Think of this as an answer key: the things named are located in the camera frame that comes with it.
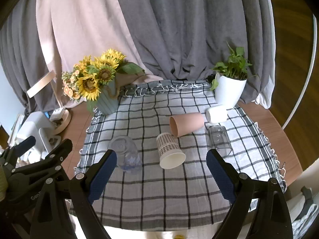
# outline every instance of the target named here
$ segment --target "clear glass cup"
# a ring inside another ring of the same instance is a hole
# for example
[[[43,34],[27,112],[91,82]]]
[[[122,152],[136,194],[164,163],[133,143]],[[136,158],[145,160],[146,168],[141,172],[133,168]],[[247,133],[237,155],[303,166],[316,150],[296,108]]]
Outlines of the clear glass cup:
[[[142,169],[142,161],[134,141],[128,136],[113,138],[108,146],[116,152],[117,166],[124,172],[136,174]]]
[[[224,126],[211,126],[208,128],[209,140],[212,148],[216,149],[221,157],[232,152],[232,146]]]

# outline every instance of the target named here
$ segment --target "potted plant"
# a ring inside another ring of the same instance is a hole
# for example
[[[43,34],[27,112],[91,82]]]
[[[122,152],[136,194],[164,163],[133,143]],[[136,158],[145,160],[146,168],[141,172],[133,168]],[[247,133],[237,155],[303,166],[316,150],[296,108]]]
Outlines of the potted plant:
[[[97,107],[105,115],[116,112],[119,91],[115,85],[115,73],[137,74],[144,71],[135,63],[126,61],[125,57],[111,48],[94,60],[85,56],[73,66],[72,72],[62,72],[64,94],[77,101],[83,97],[89,111]]]
[[[243,47],[237,47],[234,51],[228,43],[227,45],[231,55],[226,63],[218,62],[213,68],[217,73],[211,90],[215,90],[216,102],[229,109],[238,102],[248,78],[247,66],[252,64],[243,57]]]

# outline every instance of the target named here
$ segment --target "metal screw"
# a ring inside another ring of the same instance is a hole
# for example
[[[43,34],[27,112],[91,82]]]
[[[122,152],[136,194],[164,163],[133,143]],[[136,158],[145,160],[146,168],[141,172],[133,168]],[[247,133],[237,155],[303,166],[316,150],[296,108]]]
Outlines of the metal screw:
[[[246,174],[246,173],[243,173],[243,172],[241,172],[241,173],[239,174],[239,177],[240,177],[241,179],[243,179],[243,180],[246,180],[246,179],[248,178],[247,174]]]
[[[48,179],[45,181],[46,184],[50,184],[50,183],[52,183],[52,182],[53,182],[53,179],[52,179],[52,178],[48,178]]]
[[[277,181],[276,178],[270,178],[270,181],[271,181],[273,184],[277,184],[277,183],[278,183],[278,181]]]
[[[75,176],[78,180],[80,180],[80,179],[83,179],[83,177],[84,177],[84,173],[78,173],[76,176]]]

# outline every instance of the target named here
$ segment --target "houndstooth patterned paper cup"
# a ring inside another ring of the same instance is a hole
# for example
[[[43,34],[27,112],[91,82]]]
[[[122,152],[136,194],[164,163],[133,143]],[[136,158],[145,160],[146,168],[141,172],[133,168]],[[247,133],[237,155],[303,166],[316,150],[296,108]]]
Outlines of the houndstooth patterned paper cup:
[[[186,155],[170,133],[159,134],[156,141],[159,150],[159,165],[163,169],[175,168],[185,161]]]

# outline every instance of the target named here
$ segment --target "sunflower center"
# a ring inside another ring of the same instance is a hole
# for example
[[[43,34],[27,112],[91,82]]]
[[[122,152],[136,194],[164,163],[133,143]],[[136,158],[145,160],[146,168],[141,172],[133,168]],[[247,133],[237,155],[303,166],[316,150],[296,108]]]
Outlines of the sunflower center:
[[[94,80],[91,78],[88,78],[86,80],[83,80],[83,88],[87,92],[93,92],[96,90],[96,87],[94,87]]]
[[[112,73],[109,69],[102,69],[100,72],[99,72],[99,77],[103,80],[103,81],[106,81],[106,80],[109,80],[111,77],[112,77]]]

